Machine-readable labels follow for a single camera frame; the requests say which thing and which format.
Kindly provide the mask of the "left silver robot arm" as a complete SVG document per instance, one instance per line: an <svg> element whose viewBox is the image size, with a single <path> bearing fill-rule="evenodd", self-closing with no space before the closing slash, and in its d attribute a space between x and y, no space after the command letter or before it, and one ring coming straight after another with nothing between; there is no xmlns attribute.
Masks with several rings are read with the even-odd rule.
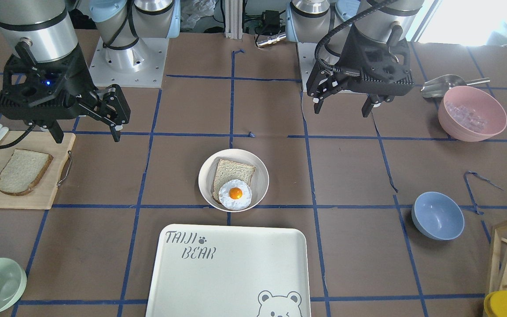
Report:
<svg viewBox="0 0 507 317"><path fill-rule="evenodd" d="M286 10L291 42L315 44L306 94L318 114L339 92L366 94L362 116L414 87L406 35L422 0L361 0L351 14L346 0L292 0Z"/></svg>

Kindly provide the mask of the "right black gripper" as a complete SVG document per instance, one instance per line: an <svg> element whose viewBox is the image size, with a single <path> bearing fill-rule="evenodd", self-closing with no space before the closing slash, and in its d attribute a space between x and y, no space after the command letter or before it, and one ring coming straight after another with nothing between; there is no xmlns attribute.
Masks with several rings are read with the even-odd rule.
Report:
<svg viewBox="0 0 507 317"><path fill-rule="evenodd" d="M50 62L34 58L33 46L20 41L4 67L0 91L0 113L10 120L22 120L48 130L55 143L64 132L57 120L80 115L104 122L115 142L129 123L131 110L119 85L96 89L82 49L76 45L66 56Z"/></svg>

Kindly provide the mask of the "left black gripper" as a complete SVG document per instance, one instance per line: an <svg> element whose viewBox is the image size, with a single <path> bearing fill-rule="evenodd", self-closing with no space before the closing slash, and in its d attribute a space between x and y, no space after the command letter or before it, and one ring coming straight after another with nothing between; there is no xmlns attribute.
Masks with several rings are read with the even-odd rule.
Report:
<svg viewBox="0 0 507 317"><path fill-rule="evenodd" d="M387 42L366 37L356 26L346 38L339 60L334 64L340 72L325 70L318 62L306 84L307 94L319 114L324 100L340 90L368 94L362 116L368 117L374 107L392 96L404 96L414 87L410 70L410 48L402 38L399 23L387 26Z"/></svg>

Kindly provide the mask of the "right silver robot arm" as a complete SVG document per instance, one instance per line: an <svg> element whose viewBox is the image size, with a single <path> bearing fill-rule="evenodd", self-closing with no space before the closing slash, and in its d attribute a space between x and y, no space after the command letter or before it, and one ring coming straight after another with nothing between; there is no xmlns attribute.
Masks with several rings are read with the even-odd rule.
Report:
<svg viewBox="0 0 507 317"><path fill-rule="evenodd" d="M66 0L0 0L0 32L13 48L4 67L0 113L20 120L31 132L39 126L56 143L64 138L60 120L89 116L110 128L115 142L129 123L131 110L121 85L158 85L159 51L146 39L175 38L180 32L179 0L91 0L90 17L101 45L93 58L104 63L101 85L97 67L86 63Z"/></svg>

